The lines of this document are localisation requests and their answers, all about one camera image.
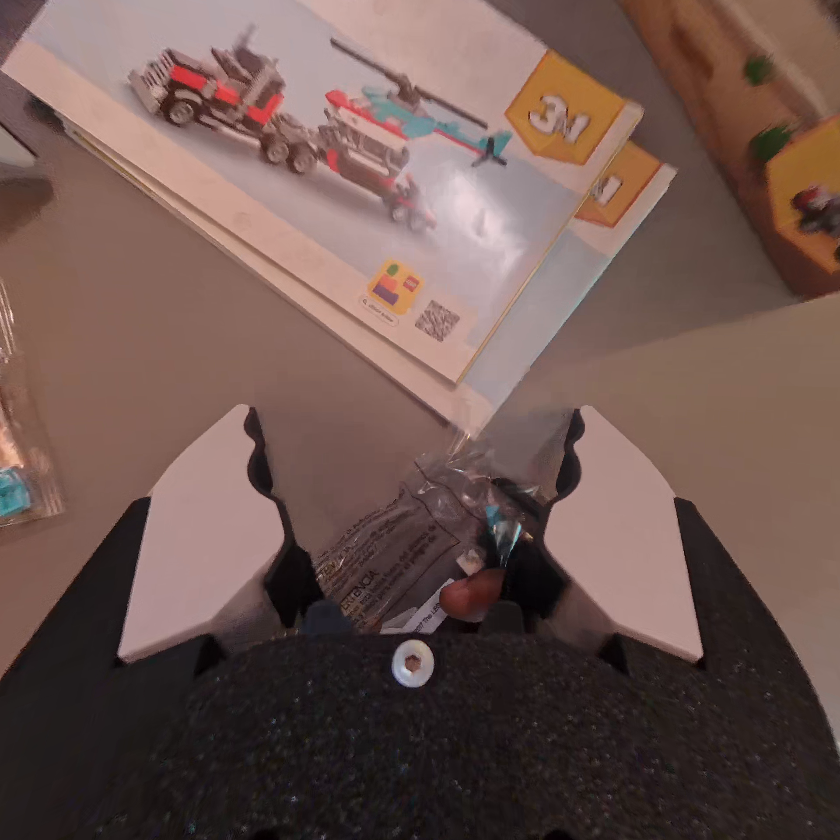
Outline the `lego instruction booklet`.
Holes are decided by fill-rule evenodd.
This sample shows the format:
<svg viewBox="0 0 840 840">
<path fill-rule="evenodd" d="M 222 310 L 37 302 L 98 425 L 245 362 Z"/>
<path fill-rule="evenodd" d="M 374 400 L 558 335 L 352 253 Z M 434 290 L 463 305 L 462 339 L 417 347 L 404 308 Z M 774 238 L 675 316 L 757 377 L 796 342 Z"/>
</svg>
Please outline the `lego instruction booklet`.
<svg viewBox="0 0 840 840">
<path fill-rule="evenodd" d="M 661 164 L 612 230 L 574 218 L 487 347 L 458 385 L 442 379 L 360 321 L 261 255 L 167 187 L 156 185 L 72 122 L 66 132 L 144 194 L 179 217 L 274 292 L 319 323 L 403 390 L 470 436 L 477 436 L 531 369 L 614 257 L 666 194 L 676 170 Z"/>
</svg>

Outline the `person's right hand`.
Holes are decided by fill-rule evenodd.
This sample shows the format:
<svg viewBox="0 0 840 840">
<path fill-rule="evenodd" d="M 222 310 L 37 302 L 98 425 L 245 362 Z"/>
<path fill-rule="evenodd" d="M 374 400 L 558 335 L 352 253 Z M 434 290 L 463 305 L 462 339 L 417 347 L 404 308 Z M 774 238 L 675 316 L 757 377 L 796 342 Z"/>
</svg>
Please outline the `person's right hand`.
<svg viewBox="0 0 840 840">
<path fill-rule="evenodd" d="M 503 569 L 488 569 L 447 584 L 439 593 L 440 607 L 456 621 L 481 623 L 499 602 L 505 577 Z"/>
</svg>

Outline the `clear plastic bag of bricks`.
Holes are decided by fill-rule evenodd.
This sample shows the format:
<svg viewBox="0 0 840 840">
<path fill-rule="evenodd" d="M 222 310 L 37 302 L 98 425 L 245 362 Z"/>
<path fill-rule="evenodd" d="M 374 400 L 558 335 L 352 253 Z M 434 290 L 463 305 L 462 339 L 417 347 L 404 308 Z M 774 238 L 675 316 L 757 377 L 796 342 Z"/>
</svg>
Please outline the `clear plastic bag of bricks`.
<svg viewBox="0 0 840 840">
<path fill-rule="evenodd" d="M 415 458 L 395 498 L 357 521 L 315 564 L 326 598 L 355 632 L 432 633 L 439 593 L 485 570 L 505 574 L 502 599 L 547 618 L 571 584 L 540 540 L 557 416 L 508 429 L 457 432 L 448 451 Z"/>
</svg>

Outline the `truck and helicopter instruction booklet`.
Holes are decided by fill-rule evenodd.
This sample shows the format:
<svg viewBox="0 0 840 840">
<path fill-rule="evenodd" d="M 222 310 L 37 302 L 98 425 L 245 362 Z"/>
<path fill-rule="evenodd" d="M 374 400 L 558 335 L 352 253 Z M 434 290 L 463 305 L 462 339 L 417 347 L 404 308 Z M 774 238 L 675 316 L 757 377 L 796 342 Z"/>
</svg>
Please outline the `truck and helicopter instruction booklet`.
<svg viewBox="0 0 840 840">
<path fill-rule="evenodd" d="M 487 2 L 46 2 L 2 71 L 453 383 L 644 115 Z"/>
</svg>

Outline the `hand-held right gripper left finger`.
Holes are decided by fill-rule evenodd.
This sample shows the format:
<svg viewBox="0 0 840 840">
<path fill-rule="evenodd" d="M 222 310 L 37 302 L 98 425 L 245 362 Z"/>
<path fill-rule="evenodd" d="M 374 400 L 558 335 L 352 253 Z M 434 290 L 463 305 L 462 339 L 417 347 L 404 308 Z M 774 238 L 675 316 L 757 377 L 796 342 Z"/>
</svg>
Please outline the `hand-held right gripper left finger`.
<svg viewBox="0 0 840 840">
<path fill-rule="evenodd" d="M 257 411 L 236 405 L 150 491 L 118 657 L 209 638 L 228 657 L 294 628 L 323 598 L 274 492 Z"/>
</svg>

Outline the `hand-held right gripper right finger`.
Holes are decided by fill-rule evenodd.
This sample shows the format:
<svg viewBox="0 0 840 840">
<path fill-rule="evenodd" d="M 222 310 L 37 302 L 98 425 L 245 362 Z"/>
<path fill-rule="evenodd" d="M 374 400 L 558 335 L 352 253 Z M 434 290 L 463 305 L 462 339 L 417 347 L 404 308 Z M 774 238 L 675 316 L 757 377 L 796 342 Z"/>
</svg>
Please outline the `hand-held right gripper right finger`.
<svg viewBox="0 0 840 840">
<path fill-rule="evenodd" d="M 615 635 L 704 656 L 676 496 L 591 406 L 573 412 L 540 547 L 567 580 L 541 632 L 589 654 Z"/>
</svg>

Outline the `yellow lego set box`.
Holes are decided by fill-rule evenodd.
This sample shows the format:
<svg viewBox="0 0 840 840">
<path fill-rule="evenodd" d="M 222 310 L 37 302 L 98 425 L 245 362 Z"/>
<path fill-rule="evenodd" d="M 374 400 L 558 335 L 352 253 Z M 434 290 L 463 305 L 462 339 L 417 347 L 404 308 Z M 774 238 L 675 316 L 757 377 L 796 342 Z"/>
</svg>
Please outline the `yellow lego set box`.
<svg viewBox="0 0 840 840">
<path fill-rule="evenodd" d="M 838 292 L 839 16 L 828 1 L 622 1 L 784 283 Z"/>
</svg>

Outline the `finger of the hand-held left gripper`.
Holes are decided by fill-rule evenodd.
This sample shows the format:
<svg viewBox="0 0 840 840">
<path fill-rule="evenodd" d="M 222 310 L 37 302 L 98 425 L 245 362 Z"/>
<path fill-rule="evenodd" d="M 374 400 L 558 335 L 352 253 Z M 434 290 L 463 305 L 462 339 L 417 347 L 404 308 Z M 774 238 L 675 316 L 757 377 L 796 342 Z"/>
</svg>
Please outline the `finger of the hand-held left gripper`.
<svg viewBox="0 0 840 840">
<path fill-rule="evenodd" d="M 1 167 L 36 167 L 37 156 L 1 124 Z"/>
</svg>

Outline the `clear bag with teal bricks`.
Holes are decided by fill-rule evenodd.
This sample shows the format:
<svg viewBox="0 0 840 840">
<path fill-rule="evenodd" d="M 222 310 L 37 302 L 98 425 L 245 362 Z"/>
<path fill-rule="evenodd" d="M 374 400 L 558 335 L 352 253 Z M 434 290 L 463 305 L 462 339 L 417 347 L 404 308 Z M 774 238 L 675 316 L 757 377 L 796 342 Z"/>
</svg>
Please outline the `clear bag with teal bricks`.
<svg viewBox="0 0 840 840">
<path fill-rule="evenodd" d="M 1 286 L 1 528 L 56 517 L 65 495 L 28 386 L 14 312 Z"/>
</svg>

